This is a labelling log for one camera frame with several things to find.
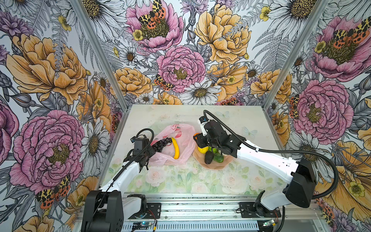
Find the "bright green fake fruit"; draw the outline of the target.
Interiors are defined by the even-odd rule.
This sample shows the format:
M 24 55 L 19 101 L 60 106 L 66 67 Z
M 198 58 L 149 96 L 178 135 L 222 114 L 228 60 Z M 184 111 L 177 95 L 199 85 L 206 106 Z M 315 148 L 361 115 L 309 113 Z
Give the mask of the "bright green fake fruit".
M 217 153 L 218 152 L 218 149 L 217 148 L 209 147 L 209 151 L 211 151 L 213 153 Z

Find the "yellow fake lemon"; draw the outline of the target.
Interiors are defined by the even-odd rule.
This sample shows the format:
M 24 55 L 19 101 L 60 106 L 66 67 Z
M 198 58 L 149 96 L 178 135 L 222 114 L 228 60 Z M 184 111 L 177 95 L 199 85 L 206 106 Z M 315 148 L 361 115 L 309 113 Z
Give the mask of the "yellow fake lemon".
M 201 154 L 206 154 L 206 153 L 209 151 L 209 147 L 204 147 L 204 148 L 200 148 L 200 147 L 198 147 L 198 151 L 199 151 Z

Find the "dark fake avocado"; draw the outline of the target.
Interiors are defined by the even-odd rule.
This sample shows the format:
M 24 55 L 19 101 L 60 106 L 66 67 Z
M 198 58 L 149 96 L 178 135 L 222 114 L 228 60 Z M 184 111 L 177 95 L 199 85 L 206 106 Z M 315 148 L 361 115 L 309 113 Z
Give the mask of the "dark fake avocado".
M 204 157 L 204 162 L 205 162 L 205 164 L 206 164 L 206 165 L 211 164 L 212 161 L 213 161 L 213 159 L 214 159 L 214 153 L 211 152 L 211 151 L 207 151 L 207 152 L 205 153 L 205 157 Z

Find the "green fake lime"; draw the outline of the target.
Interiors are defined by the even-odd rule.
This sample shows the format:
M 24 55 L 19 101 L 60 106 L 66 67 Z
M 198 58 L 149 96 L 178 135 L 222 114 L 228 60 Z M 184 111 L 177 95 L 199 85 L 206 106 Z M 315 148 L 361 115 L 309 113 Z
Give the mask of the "green fake lime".
M 224 156 L 217 153 L 217 154 L 214 154 L 214 158 L 213 160 L 217 163 L 222 163 L 224 161 Z

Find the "pink flower-shaped bowl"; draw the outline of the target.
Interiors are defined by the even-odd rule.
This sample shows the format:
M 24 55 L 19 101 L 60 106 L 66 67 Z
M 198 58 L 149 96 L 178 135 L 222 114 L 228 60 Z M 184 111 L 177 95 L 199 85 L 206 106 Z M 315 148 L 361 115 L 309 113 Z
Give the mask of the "pink flower-shaped bowl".
M 224 156 L 224 161 L 222 163 L 217 163 L 215 162 L 214 160 L 212 161 L 211 164 L 209 165 L 206 165 L 205 162 L 204 162 L 204 157 L 205 157 L 205 154 L 201 154 L 199 151 L 198 151 L 198 146 L 195 147 L 194 149 L 194 152 L 193 152 L 193 157 L 196 159 L 196 161 L 204 168 L 206 169 L 211 169 L 211 170 L 222 170 L 224 168 L 226 168 L 228 166 L 228 164 L 230 164 L 232 161 L 235 160 L 235 158 L 233 156 L 230 156 L 230 155 L 225 155 L 225 154 L 222 154 L 219 150 L 218 152 L 219 154 L 223 155 Z

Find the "pink plastic bag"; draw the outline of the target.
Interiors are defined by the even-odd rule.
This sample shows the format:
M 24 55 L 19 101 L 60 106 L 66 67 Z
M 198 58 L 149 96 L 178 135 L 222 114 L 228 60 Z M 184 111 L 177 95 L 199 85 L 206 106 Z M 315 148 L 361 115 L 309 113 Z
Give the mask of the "pink plastic bag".
M 155 154 L 149 159 L 150 165 L 183 165 L 195 149 L 195 129 L 189 124 L 167 126 L 155 136 L 151 147 Z

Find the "yellow fake fruit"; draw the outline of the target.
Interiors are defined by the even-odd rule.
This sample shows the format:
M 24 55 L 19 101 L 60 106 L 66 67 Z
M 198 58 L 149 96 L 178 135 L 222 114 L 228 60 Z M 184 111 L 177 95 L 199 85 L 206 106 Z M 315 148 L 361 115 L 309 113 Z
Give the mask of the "yellow fake fruit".
M 178 143 L 177 143 L 176 139 L 173 138 L 173 137 L 172 137 L 172 143 L 174 145 L 174 152 L 175 152 L 174 159 L 177 160 L 180 157 L 180 149 L 179 149 L 179 146 L 178 146 Z

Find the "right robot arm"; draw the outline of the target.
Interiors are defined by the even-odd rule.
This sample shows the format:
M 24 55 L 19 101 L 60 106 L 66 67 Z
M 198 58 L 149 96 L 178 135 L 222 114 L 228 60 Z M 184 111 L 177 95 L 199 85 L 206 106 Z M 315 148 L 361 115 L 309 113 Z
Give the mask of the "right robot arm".
M 193 138 L 200 148 L 217 148 L 223 155 L 251 162 L 275 174 L 286 184 L 283 190 L 271 193 L 262 191 L 251 206 L 252 212 L 262 217 L 281 206 L 310 206 L 316 178 L 309 161 L 295 161 L 279 156 L 276 152 L 264 152 L 244 137 L 228 134 L 221 123 L 205 116 L 199 118 L 198 124 L 202 132 Z

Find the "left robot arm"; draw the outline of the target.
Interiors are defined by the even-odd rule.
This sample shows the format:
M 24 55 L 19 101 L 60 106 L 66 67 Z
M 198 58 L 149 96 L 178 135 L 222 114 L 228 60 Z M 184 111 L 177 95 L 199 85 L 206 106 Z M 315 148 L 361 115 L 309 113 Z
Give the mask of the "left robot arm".
M 147 212 L 143 194 L 130 194 L 123 199 L 131 181 L 147 166 L 155 154 L 148 138 L 132 138 L 132 154 L 124 159 L 122 169 L 99 190 L 91 191 L 83 211 L 82 232 L 120 232 L 125 221 L 134 215 Z

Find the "green circuit board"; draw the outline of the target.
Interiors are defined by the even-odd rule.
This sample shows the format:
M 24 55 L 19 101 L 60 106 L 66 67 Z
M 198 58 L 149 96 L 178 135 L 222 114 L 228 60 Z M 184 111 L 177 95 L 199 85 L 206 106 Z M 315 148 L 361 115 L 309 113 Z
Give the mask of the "green circuit board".
M 133 223 L 132 227 L 131 227 L 131 232 L 134 232 L 136 230 L 153 230 L 155 231 L 157 228 L 157 223 L 154 222 L 154 223 L 149 223 L 149 222 L 146 222 L 146 221 L 143 221 L 143 222 L 135 222 Z

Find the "aluminium rail frame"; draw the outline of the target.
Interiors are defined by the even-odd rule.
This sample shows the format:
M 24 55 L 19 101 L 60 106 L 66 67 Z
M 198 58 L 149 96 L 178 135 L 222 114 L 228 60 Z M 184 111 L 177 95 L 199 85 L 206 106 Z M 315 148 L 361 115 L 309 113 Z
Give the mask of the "aluminium rail frame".
M 147 194 L 148 203 L 161 203 L 160 221 L 257 221 L 258 232 L 329 232 L 319 206 L 309 208 L 289 205 L 280 209 L 281 217 L 242 218 L 236 213 L 240 202 L 254 202 L 253 196 L 211 194 Z

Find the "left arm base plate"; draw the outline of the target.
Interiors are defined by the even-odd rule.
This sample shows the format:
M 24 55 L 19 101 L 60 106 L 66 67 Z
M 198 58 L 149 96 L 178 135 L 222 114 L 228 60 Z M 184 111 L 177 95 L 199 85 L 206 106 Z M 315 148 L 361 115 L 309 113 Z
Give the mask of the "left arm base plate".
M 161 203 L 147 203 L 147 211 L 144 213 L 136 213 L 130 219 L 160 219 Z

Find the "left aluminium corner post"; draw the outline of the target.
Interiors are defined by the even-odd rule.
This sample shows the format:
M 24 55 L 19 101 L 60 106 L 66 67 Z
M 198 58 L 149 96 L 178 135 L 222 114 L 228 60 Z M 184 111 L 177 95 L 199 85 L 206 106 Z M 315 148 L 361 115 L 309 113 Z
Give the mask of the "left aluminium corner post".
M 77 15 L 77 18 L 79 19 L 81 26 L 84 29 L 84 33 L 86 34 L 87 39 L 91 43 L 92 48 L 95 54 L 97 55 L 97 58 L 102 66 L 103 71 L 107 75 L 107 78 L 116 94 L 116 97 L 121 105 L 121 108 L 123 109 L 124 113 L 127 113 L 128 103 L 122 94 L 122 90 L 120 89 L 120 86 L 118 85 L 118 82 L 114 76 L 114 72 L 103 51 L 99 38 L 97 34 L 94 32 L 93 26 L 90 23 L 88 14 L 83 6 L 82 1 L 72 1 L 71 5 L 72 8 L 75 10 L 75 13 Z

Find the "aluminium corner post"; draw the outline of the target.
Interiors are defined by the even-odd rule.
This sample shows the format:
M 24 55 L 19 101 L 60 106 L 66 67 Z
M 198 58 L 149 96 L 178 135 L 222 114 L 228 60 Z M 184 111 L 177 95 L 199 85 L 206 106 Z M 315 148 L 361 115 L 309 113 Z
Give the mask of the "aluminium corner post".
M 318 21 L 321 15 L 323 14 L 328 2 L 329 2 L 328 0 L 317 1 L 316 4 L 314 5 L 314 8 L 311 14 L 309 15 L 307 22 L 304 24 L 302 32 L 298 34 L 297 40 L 294 43 L 287 60 L 285 61 L 275 83 L 273 84 L 269 94 L 267 95 L 267 98 L 264 101 L 262 107 L 263 110 L 268 109 L 269 104 L 277 95 L 283 82 L 286 80 L 286 77 L 289 74 L 296 57 L 300 53 L 300 49 L 304 47 L 304 44 L 306 40 L 309 38 L 309 35 L 312 32 L 313 28 L 318 24 Z
M 128 103 L 122 94 L 122 90 L 120 89 L 120 86 L 118 85 L 118 82 L 114 76 L 114 72 L 103 51 L 99 38 L 97 34 L 94 32 L 93 26 L 90 23 L 88 14 L 83 6 L 82 1 L 72 1 L 71 5 L 72 8 L 75 10 L 75 13 L 77 15 L 77 18 L 79 19 L 81 26 L 84 29 L 84 33 L 86 34 L 87 39 L 91 43 L 92 48 L 95 54 L 97 55 L 97 58 L 102 66 L 103 71 L 107 75 L 107 78 L 116 94 L 116 97 L 121 105 L 121 108 L 123 109 L 124 113 L 127 113 Z

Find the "right aluminium corner post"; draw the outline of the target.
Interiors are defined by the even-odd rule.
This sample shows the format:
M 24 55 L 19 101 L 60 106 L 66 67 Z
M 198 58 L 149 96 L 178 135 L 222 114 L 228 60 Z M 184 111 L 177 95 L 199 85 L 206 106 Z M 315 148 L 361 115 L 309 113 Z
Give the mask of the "right aluminium corner post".
M 300 49 L 304 47 L 304 44 L 306 40 L 309 38 L 309 35 L 312 32 L 313 28 L 318 24 L 318 21 L 321 15 L 323 14 L 328 2 L 329 2 L 328 0 L 317 1 L 316 4 L 314 5 L 314 8 L 311 14 L 309 15 L 307 22 L 304 24 L 302 32 L 298 34 L 297 40 L 294 43 L 287 60 L 285 61 L 275 83 L 273 84 L 269 94 L 267 95 L 267 98 L 264 101 L 262 107 L 263 110 L 268 109 L 269 104 L 277 95 L 283 82 L 286 80 L 286 77 L 289 74 L 296 57 L 300 53 Z

